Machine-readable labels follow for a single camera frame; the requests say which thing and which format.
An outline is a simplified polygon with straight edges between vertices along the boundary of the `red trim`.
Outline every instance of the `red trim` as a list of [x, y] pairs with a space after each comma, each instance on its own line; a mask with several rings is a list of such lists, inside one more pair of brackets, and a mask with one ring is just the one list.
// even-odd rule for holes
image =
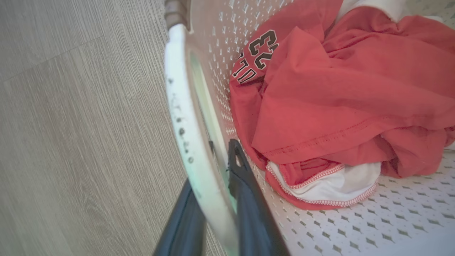
[[320, 179], [320, 178], [322, 178], [324, 176], [327, 176], [327, 175], [330, 175], [330, 174], [334, 174], [334, 173], [336, 173], [338, 171], [341, 171], [343, 168], [344, 168], [344, 164], [338, 164], [335, 167], [332, 167], [330, 169], [324, 170], [324, 171], [322, 171], [322, 172], [320, 172], [318, 174], [313, 175], [311, 178], [309, 178], [306, 181], [304, 181], [304, 182], [302, 182], [300, 184], [297, 184], [297, 185], [289, 185], [286, 182], [285, 179], [283, 179], [283, 180], [284, 180], [284, 182], [286, 182], [286, 185], [288, 185], [288, 187], [290, 187], [292, 189], [300, 189], [301, 187], [306, 186], [306, 185], [308, 185], [308, 184], [310, 184], [310, 183], [312, 183], [312, 182], [314, 182], [314, 181], [316, 181], [316, 180], [318, 180], [318, 179]]
[[278, 184], [280, 184], [281, 189], [286, 194], [292, 196], [293, 198], [295, 198], [297, 200], [300, 200], [300, 201], [303, 201], [303, 202], [309, 203], [309, 204], [314, 204], [314, 205], [330, 205], [330, 206], [340, 206], [340, 207], [348, 207], [348, 206], [354, 205], [354, 204], [356, 204], [356, 203], [358, 203], [360, 201], [363, 201], [363, 200], [367, 199], [370, 195], [372, 195], [374, 193], [374, 191], [376, 190], [376, 187], [378, 186], [378, 182], [379, 182], [379, 177], [378, 177], [376, 179], [375, 183], [369, 189], [367, 189], [365, 192], [363, 192], [362, 194], [358, 195], [357, 197], [355, 197], [355, 198], [353, 198], [353, 199], [351, 199], [349, 201], [331, 201], [331, 200], [314, 200], [314, 201], [311, 201], [311, 200], [304, 200], [304, 199], [295, 197], [286, 188], [284, 188], [283, 184], [281, 184], [281, 182], [278, 180], [278, 177], [273, 172], [272, 167], [270, 166], [269, 163], [267, 163], [266, 169], [276, 179]]

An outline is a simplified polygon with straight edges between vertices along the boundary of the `basket handle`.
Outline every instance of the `basket handle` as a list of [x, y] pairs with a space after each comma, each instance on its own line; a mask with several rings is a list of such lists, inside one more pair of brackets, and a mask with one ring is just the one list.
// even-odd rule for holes
[[190, 31], [190, 6], [191, 0], [166, 0], [164, 18], [167, 29], [177, 24], [183, 24]]

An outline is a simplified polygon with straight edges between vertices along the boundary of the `black number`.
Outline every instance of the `black number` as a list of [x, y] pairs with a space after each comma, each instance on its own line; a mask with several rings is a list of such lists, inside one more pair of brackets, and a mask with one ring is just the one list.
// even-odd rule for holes
[[240, 63], [243, 63], [243, 66], [239, 70], [237, 70], [235, 73], [232, 74], [234, 77], [236, 77], [240, 73], [240, 71], [242, 71], [244, 68], [248, 67], [248, 62], [246, 59], [242, 60]]
[[253, 78], [255, 75], [256, 75], [256, 71], [254, 71], [252, 68], [248, 69], [248, 71], [245, 72], [245, 74], [243, 74], [243, 76], [239, 77], [237, 79], [237, 81], [239, 81], [239, 83], [245, 83], [246, 81], [250, 80], [251, 78]]
[[261, 53], [261, 55], [259, 55], [259, 56], [254, 60], [254, 64], [256, 64], [256, 66], [258, 67], [258, 69], [264, 69], [264, 68], [265, 68], [265, 63], [263, 63], [261, 60], [262, 60], [262, 59], [270, 60], [271, 58], [272, 58], [272, 54], [271, 54], [271, 53], [263, 52], [263, 53]]
[[275, 50], [276, 46], [273, 49], [271, 48], [273, 47], [273, 44], [277, 41], [277, 35], [275, 34], [275, 30], [269, 30], [265, 32], [265, 34], [263, 34], [260, 38], [250, 43], [248, 48], [250, 50], [251, 55], [256, 56], [259, 53], [259, 48], [265, 44], [266, 39], [268, 39], [267, 45], [269, 46], [269, 49], [272, 51]]

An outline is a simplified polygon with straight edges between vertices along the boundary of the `stitching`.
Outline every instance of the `stitching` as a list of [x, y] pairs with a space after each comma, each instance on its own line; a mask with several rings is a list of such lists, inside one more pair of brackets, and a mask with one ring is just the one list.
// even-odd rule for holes
[[343, 133], [343, 132], [358, 132], [359, 130], [363, 130], [363, 129], [367, 128], [369, 125], [371, 125], [372, 122], [377, 121], [377, 120], [385, 120], [385, 119], [406, 120], [406, 119], [415, 118], [415, 117], [424, 118], [424, 117], [432, 117], [432, 116], [431, 115], [418, 115], [418, 114], [416, 114], [416, 115], [412, 115], [412, 116], [407, 117], [407, 118], [401, 118], [401, 117], [397, 117], [397, 116], [385, 116], [385, 117], [381, 117], [381, 118], [373, 117], [373, 118], [361, 121], [360, 123], [358, 123], [358, 124], [356, 124], [354, 126], [348, 127], [346, 129], [339, 130], [337, 132], [333, 132], [333, 133], [330, 133], [330, 134], [327, 134], [327, 135], [323, 135], [323, 136], [320, 136], [320, 137], [317, 137], [317, 138], [314, 138], [314, 139], [311, 139], [311, 140], [308, 140], [308, 141], [304, 141], [304, 142], [301, 142], [301, 143], [298, 143], [298, 144], [295, 144], [295, 145], [292, 145], [292, 146], [286, 146], [286, 147], [282, 147], [282, 148], [273, 149], [273, 150], [264, 152], [263, 154], [264, 155], [273, 156], [273, 155], [276, 155], [276, 154], [292, 152], [296, 148], [307, 148], [307, 147], [319, 145], [319, 144], [321, 144], [321, 142], [328, 142], [328, 141], [331, 141], [331, 140], [338, 139], [339, 137], [346, 136], [346, 134], [339, 134], [339, 133]]
[[[267, 163], [266, 168], [272, 168], [271, 166], [269, 167], [269, 165], [270, 165], [270, 161]], [[283, 180], [284, 180], [284, 182], [286, 183], [286, 185], [287, 185], [288, 187], [290, 187], [290, 188], [292, 188], [292, 189], [299, 189], [299, 188], [301, 188], [301, 187], [303, 187], [303, 186], [306, 186], [306, 185], [312, 183], [313, 181], [315, 181], [315, 180], [317, 180], [317, 179], [320, 179], [320, 178], [322, 178], [322, 177], [324, 177], [324, 176], [327, 176], [327, 175], [336, 173], [336, 172], [342, 170], [343, 168], [344, 168], [344, 164], [338, 164], [338, 165], [336, 165], [336, 166], [334, 166], [334, 167], [332, 167], [332, 168], [330, 168], [330, 169], [327, 169], [327, 170], [324, 170], [324, 171], [322, 171], [322, 172], [319, 172], [319, 173], [317, 173], [317, 174], [311, 176], [310, 178], [306, 179], [306, 181], [304, 181], [304, 182], [302, 182], [302, 183], [300, 183], [300, 184], [296, 184], [296, 185], [289, 185], [289, 184], [287, 183], [286, 179], [283, 179]]]
[[372, 195], [373, 192], [376, 190], [376, 187], [378, 186], [378, 182], [379, 182], [379, 177], [378, 177], [376, 179], [376, 181], [374, 182], [374, 184], [369, 189], [367, 189], [362, 194], [360, 194], [357, 197], [355, 197], [355, 198], [353, 198], [351, 200], [348, 200], [348, 201], [332, 201], [332, 200], [314, 200], [314, 201], [311, 201], [311, 200], [305, 200], [305, 199], [301, 199], [301, 198], [295, 197], [293, 194], [291, 194], [291, 192], [289, 192], [286, 188], [284, 188], [283, 185], [278, 180], [277, 176], [271, 170], [271, 167], [268, 164], [267, 164], [267, 171], [276, 179], [278, 184], [280, 184], [281, 189], [286, 194], [292, 196], [293, 198], [295, 198], [295, 199], [297, 199], [299, 201], [303, 201], [305, 203], [314, 204], [314, 205], [330, 205], [330, 206], [340, 206], [340, 207], [351, 206], [353, 204], [356, 204], [356, 203], [358, 203], [360, 201], [363, 201], [363, 200], [367, 199], [370, 195]]

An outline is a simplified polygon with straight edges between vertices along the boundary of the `diamond-shaped hole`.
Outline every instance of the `diamond-shaped hole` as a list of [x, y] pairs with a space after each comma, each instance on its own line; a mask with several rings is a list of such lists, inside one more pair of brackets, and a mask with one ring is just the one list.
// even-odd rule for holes
[[327, 233], [325, 233], [325, 232], [322, 232], [322, 235], [325, 236], [325, 237], [327, 237], [327, 238], [330, 240], [330, 235], [329, 235], [329, 234], [327, 234]]
[[376, 246], [376, 247], [377, 247], [377, 245], [376, 245], [376, 242], [375, 242], [375, 241], [373, 241], [373, 240], [371, 240], [371, 239], [369, 239], [369, 238], [367, 238], [366, 240], [367, 240], [367, 243], [369, 243], [369, 244], [371, 244], [371, 245], [374, 245], [374, 246]]
[[319, 253], [322, 253], [322, 249], [321, 249], [319, 246], [315, 245], [314, 248], [315, 248]]
[[408, 232], [403, 231], [403, 230], [399, 230], [399, 229], [398, 229], [398, 233], [399, 233], [400, 235], [409, 236]]
[[439, 221], [437, 221], [437, 220], [428, 219], [428, 222], [431, 223], [431, 224], [435, 224], [435, 225], [441, 225], [441, 224], [439, 223]]
[[447, 218], [447, 219], [455, 219], [455, 216], [453, 216], [452, 214], [445, 214], [445, 213], [443, 213], [442, 215], [443, 215], [445, 218]]
[[357, 231], [357, 232], [362, 233], [362, 232], [360, 231], [360, 228], [358, 228], [358, 227], [356, 227], [356, 226], [352, 226], [352, 229], [355, 230], [355, 231]]
[[246, 13], [247, 10], [248, 10], [248, 4], [245, 4], [245, 5], [243, 6], [243, 9], [242, 9], [242, 10], [243, 10], [244, 13]]
[[344, 231], [341, 230], [341, 229], [338, 229], [338, 234], [343, 235], [343, 236], [346, 236], [346, 232], [344, 232]]
[[349, 241], [349, 246], [352, 247], [352, 248], [355, 248], [355, 249], [359, 249], [359, 246], [351, 241]]
[[333, 249], [334, 251], [337, 251], [337, 252], [339, 252], [339, 253], [341, 254], [341, 248], [340, 248], [340, 247], [334, 245], [332, 249]]
[[392, 241], [392, 242], [393, 242], [392, 237], [391, 237], [391, 236], [388, 236], [388, 235], [386, 235], [386, 234], [382, 234], [382, 238], [384, 238], [384, 239], [386, 239], [386, 240], [389, 240], [389, 241]]
[[426, 232], [426, 230], [425, 230], [422, 226], [419, 226], [419, 225], [416, 225], [416, 224], [413, 224], [412, 226], [413, 226], [415, 229], [422, 230], [422, 231], [425, 231], [425, 232]]

